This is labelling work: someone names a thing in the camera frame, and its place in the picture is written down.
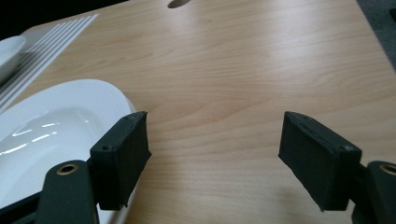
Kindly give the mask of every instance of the black plastic part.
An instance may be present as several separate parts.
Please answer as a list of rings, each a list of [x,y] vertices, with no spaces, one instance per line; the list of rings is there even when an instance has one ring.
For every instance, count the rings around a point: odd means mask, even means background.
[[[389,11],[390,16],[393,18],[393,20],[396,22],[396,8],[393,8]]]
[[[137,180],[151,153],[146,112],[120,119],[91,149],[92,172],[101,209],[127,206]]]
[[[349,197],[355,203],[352,214],[354,224],[376,224],[376,217],[369,194],[366,189],[367,168],[360,165],[357,172],[350,177]]]
[[[286,112],[279,158],[321,210],[346,210],[361,150],[308,116]]]
[[[396,223],[396,165],[384,161],[370,162],[366,186],[378,223]]]
[[[40,193],[36,193],[0,210],[0,223],[34,223]]]
[[[88,164],[67,161],[46,175],[35,224],[99,223]]]

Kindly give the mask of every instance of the white ceramic dish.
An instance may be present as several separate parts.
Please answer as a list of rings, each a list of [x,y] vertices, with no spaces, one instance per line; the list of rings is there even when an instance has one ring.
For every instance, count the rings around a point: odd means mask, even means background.
[[[0,84],[17,68],[26,38],[17,35],[0,41]]]
[[[133,112],[116,87],[83,79],[41,91],[1,114],[0,208],[39,192],[54,165],[87,160],[91,147]],[[101,223],[122,223],[127,213],[98,212]]]

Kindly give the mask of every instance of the dark floor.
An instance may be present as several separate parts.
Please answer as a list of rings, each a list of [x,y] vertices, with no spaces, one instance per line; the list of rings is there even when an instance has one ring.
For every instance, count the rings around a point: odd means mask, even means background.
[[[396,70],[396,0],[357,1]]]
[[[126,0],[10,0],[0,6],[0,40],[25,30]]]

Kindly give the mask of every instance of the wooden table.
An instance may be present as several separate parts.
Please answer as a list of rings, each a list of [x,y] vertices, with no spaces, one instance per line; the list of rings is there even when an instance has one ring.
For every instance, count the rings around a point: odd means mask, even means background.
[[[128,223],[350,223],[277,157],[285,111],[396,162],[396,76],[354,0],[136,0],[96,20],[19,97],[80,78],[148,111]]]

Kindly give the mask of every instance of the black bracket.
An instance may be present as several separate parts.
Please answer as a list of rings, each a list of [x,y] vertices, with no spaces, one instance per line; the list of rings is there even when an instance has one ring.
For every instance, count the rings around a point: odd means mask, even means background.
[[[372,161],[364,167],[361,150],[318,121],[286,112],[279,158],[322,211],[345,211],[350,199],[353,223],[396,223],[396,165]]]

